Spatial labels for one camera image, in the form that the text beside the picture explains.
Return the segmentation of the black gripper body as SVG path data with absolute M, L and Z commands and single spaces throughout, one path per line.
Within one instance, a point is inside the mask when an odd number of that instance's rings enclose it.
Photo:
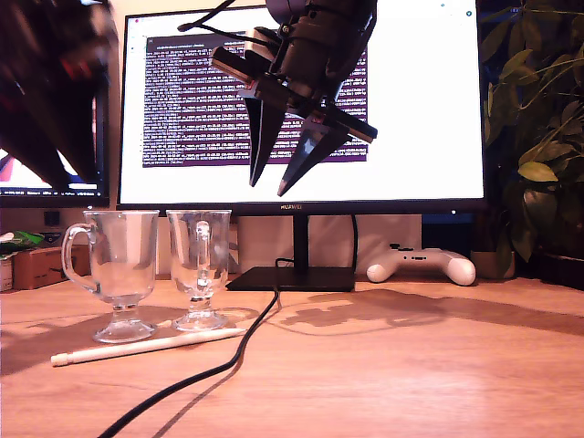
M 242 82 L 243 89 L 286 92 L 286 114 L 335 120 L 349 128 L 350 136 L 371 142 L 377 130 L 339 109 L 336 100 L 376 18 L 375 13 L 290 13 L 276 32 L 257 27 L 255 46 L 243 57 L 216 48 L 211 65 Z

